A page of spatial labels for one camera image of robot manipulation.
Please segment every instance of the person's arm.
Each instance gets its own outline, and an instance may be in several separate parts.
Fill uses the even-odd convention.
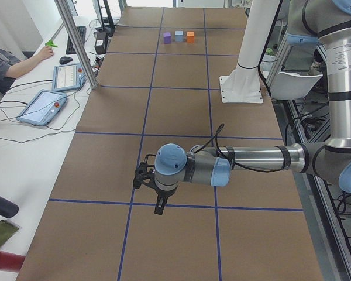
[[[53,56],[53,51],[51,47],[42,48],[38,54],[35,54],[27,60],[20,61],[8,69],[5,76],[10,78],[18,78],[26,73],[32,71],[42,60],[48,59]]]

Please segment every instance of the green pouch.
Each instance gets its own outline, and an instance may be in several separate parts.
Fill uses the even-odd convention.
[[[18,227],[15,227],[7,221],[0,221],[0,247],[18,230]]]

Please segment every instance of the orange block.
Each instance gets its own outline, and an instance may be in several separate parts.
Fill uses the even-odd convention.
[[[188,31],[186,33],[186,43],[194,43],[195,42],[195,32]]]

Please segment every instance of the black band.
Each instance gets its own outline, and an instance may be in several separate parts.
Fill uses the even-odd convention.
[[[329,101],[348,101],[348,100],[351,100],[351,91],[329,93]]]
[[[310,28],[310,26],[307,24],[307,20],[306,20],[306,18],[305,18],[305,8],[307,7],[307,4],[308,4],[308,0],[305,1],[304,6],[303,6],[303,10],[302,10],[302,22],[303,22],[304,27],[306,28],[306,30],[307,30],[310,34],[317,36],[317,32]]]
[[[320,177],[316,171],[316,160],[317,160],[317,157],[318,155],[320,154],[321,151],[323,151],[325,149],[325,145],[321,146],[317,151],[316,153],[314,154],[314,157],[312,159],[312,169],[315,173],[316,176]]]
[[[300,171],[300,173],[304,173],[308,170],[309,167],[309,151],[304,144],[299,143],[299,145],[303,148],[304,151],[304,168]]]
[[[235,163],[235,152],[234,148],[231,146],[227,146],[226,150],[228,151],[228,161],[230,162],[230,169],[234,169],[234,163]]]
[[[351,28],[351,20],[349,22],[343,22],[338,25],[332,26],[331,28],[324,29],[318,33],[318,37],[321,38],[322,36],[328,35],[333,32],[337,32],[342,29]]]
[[[190,183],[195,172],[195,154],[194,152],[187,152],[187,161],[185,166],[185,177],[183,181]]]
[[[240,66],[241,68],[244,68],[244,69],[256,69],[256,68],[258,68],[257,66],[255,66],[255,67],[245,67],[245,66],[241,66],[239,63],[238,63],[238,66]]]
[[[279,148],[282,152],[282,155],[283,155],[283,165],[282,165],[282,168],[281,170],[283,169],[288,169],[290,168],[290,165],[291,165],[291,156],[290,156],[290,153],[287,149],[286,146],[283,146],[283,145],[276,145],[277,148]]]
[[[334,148],[333,146],[325,146],[325,150],[336,153],[351,153],[351,148]]]

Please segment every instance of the white table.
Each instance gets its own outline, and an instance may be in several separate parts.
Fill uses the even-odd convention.
[[[93,34],[95,30],[88,27],[92,19],[82,17],[75,17],[74,19],[77,26],[87,26],[85,49],[95,53]],[[55,34],[60,25],[61,20],[50,31],[49,39]],[[54,56],[41,62],[30,73],[17,79],[13,85],[52,79],[53,67],[59,65],[60,57],[65,56],[67,38],[67,32],[63,28],[54,40],[54,43],[58,45],[58,48],[53,48]],[[91,64],[93,64],[95,56],[91,53],[87,54]],[[68,56],[73,58],[73,62],[78,61],[76,54]],[[75,129],[88,99],[87,90],[88,92],[91,91],[89,88],[90,85],[86,81],[83,88],[76,93],[75,97],[81,104],[81,107],[61,131]],[[37,83],[16,87],[8,91],[3,101],[29,102],[41,89],[51,90],[51,83]],[[12,107],[19,105],[21,104],[6,102],[0,106]],[[52,128],[61,127],[77,107],[78,104],[74,98],[69,97],[64,108],[50,122],[49,126]],[[3,110],[9,117],[15,117],[23,110],[23,107],[3,108]],[[0,120],[5,118],[0,111]],[[53,131],[45,127],[35,127],[30,124],[14,123],[8,120],[0,122],[0,137],[11,140],[25,141],[57,132],[59,131]],[[73,132],[60,133],[24,144],[0,140],[0,196],[19,206],[18,214],[11,218],[10,222],[20,227],[20,230],[0,250],[18,255],[27,254],[73,135]],[[17,273],[0,271],[0,281],[13,281],[17,275]]]

